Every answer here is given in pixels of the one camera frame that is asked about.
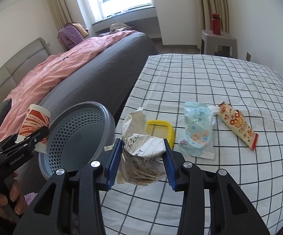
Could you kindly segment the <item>person's left hand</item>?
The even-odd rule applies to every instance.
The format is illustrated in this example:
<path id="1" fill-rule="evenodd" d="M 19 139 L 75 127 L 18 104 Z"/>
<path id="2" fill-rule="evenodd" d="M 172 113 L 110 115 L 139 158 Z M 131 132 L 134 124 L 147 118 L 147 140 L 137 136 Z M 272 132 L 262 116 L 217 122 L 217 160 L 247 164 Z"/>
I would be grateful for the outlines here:
<path id="1" fill-rule="evenodd" d="M 12 185 L 9 191 L 9 198 L 0 193 L 0 217 L 17 223 L 19 215 L 24 214 L 28 205 L 25 201 L 24 195 L 21 192 L 21 184 L 17 180 L 18 172 L 12 174 Z M 15 203 L 15 208 L 12 212 L 9 211 L 9 201 Z"/>

